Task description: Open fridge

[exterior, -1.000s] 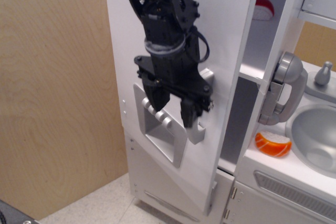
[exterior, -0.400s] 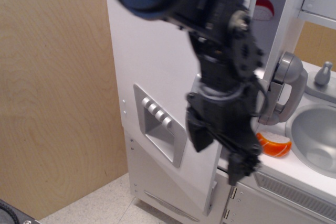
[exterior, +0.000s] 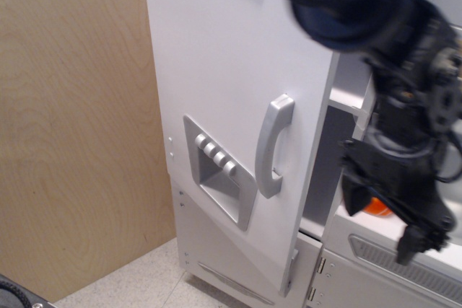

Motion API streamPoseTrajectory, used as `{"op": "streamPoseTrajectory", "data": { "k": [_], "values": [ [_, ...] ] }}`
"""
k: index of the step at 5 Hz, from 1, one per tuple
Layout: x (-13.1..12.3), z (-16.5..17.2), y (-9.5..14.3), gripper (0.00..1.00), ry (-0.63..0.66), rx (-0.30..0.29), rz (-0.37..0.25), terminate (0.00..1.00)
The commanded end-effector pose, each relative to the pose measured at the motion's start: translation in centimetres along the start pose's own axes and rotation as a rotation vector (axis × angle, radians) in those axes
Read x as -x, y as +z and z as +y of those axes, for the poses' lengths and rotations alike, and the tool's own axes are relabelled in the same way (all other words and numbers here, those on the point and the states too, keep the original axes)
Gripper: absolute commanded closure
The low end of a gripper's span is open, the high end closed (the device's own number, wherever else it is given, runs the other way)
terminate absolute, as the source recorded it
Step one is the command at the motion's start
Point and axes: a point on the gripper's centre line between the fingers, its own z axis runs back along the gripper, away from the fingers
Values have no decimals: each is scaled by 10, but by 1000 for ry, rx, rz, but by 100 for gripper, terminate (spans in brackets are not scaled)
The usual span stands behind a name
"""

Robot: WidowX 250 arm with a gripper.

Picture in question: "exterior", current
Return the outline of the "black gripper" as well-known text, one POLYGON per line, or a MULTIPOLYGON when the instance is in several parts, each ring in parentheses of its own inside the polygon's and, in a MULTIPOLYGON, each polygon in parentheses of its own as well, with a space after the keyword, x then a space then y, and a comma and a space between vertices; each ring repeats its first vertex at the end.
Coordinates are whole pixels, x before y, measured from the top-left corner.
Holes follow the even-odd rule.
POLYGON ((375 197, 406 224, 397 246, 399 265, 408 265, 418 252, 444 247, 450 239, 453 219, 437 191, 437 182, 455 178, 442 178, 437 172, 447 145, 454 143, 449 135, 403 146, 381 134, 341 143, 346 211, 353 216, 375 197))

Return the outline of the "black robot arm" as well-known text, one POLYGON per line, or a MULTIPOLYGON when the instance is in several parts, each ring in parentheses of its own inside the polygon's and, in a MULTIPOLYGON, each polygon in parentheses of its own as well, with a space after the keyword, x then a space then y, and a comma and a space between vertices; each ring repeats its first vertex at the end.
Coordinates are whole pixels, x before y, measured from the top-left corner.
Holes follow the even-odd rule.
POLYGON ((288 0, 315 42, 358 52, 372 69, 375 109, 362 140, 343 143, 342 192, 354 215, 373 199, 406 228, 396 260, 440 250, 456 218, 437 184, 448 147, 461 142, 461 53, 456 32, 427 0, 288 0))

